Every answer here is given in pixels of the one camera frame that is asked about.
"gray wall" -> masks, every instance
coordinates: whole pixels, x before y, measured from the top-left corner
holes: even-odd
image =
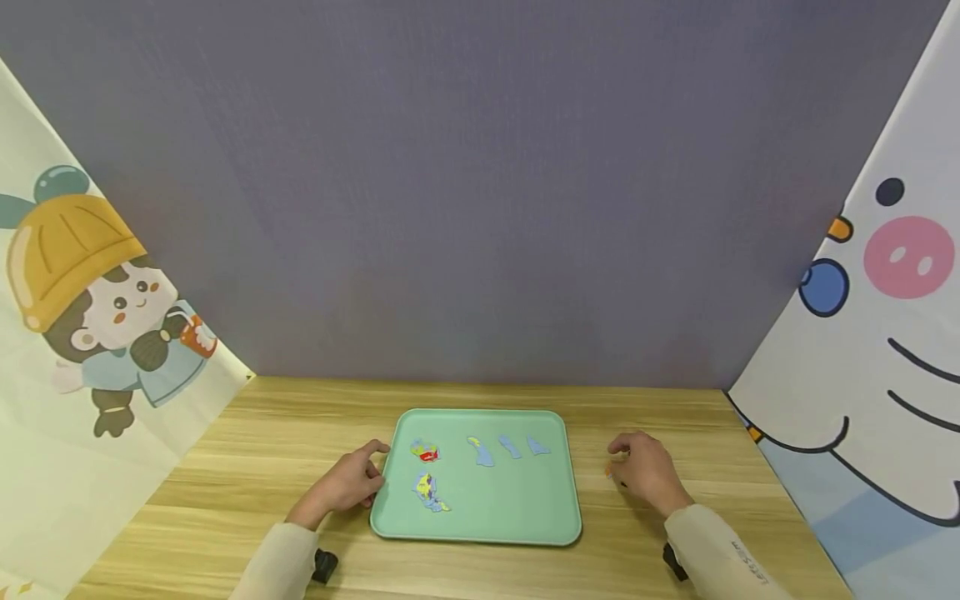
[[[0,57],[263,374],[726,386],[946,0],[6,0]]]

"left hand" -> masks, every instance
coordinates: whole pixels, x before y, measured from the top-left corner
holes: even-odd
[[[376,452],[389,451],[388,445],[370,440],[350,454],[344,454],[290,509],[287,522],[316,531],[332,511],[346,511],[358,504],[370,508],[384,483],[371,457]]]

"colorful puzzle piece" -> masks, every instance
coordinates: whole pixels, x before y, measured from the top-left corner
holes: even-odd
[[[477,449],[477,465],[481,465],[483,467],[493,466],[493,456],[490,455],[490,451],[487,450],[487,447],[484,446],[480,440],[470,436],[467,438],[467,443]]]
[[[500,436],[498,439],[500,440],[500,444],[507,448],[507,451],[510,452],[510,455],[514,457],[514,460],[523,458],[523,456],[520,454],[520,451],[514,447],[514,443],[510,441],[510,438],[507,436]]]
[[[437,480],[427,471],[424,471],[417,477],[417,481],[414,483],[414,492],[417,493],[420,501],[423,502],[423,506],[434,513],[446,513],[450,510],[450,507],[446,506],[446,504],[437,497]]]
[[[533,452],[534,455],[537,455],[537,454],[549,454],[549,453],[550,453],[550,449],[549,449],[549,448],[540,445],[540,444],[537,442],[537,440],[534,440],[534,439],[531,438],[530,436],[527,436],[527,445],[530,446],[530,451]]]
[[[433,463],[440,460],[440,449],[436,444],[426,444],[420,438],[413,440],[410,444],[410,451],[425,463]]]

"green tray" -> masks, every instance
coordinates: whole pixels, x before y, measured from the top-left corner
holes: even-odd
[[[499,441],[507,436],[520,458]],[[549,449],[534,454],[527,436]],[[478,465],[477,438],[492,467]],[[440,458],[424,462],[416,439]],[[414,490],[429,473],[442,505],[426,506]],[[582,523],[564,420],[550,411],[413,409],[396,422],[370,526],[381,538],[570,545]]]

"wooden table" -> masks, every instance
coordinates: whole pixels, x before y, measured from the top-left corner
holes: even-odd
[[[788,590],[850,598],[720,392],[272,377],[241,391],[70,597],[226,598],[300,494],[345,451],[371,437],[389,441],[397,417],[412,407],[559,413],[583,536],[564,549],[385,541],[361,511],[335,515],[321,529],[321,546],[340,567],[308,598],[695,598],[660,559],[660,520],[631,507],[604,476],[607,443],[638,428],[663,441],[694,498],[720,513]]]

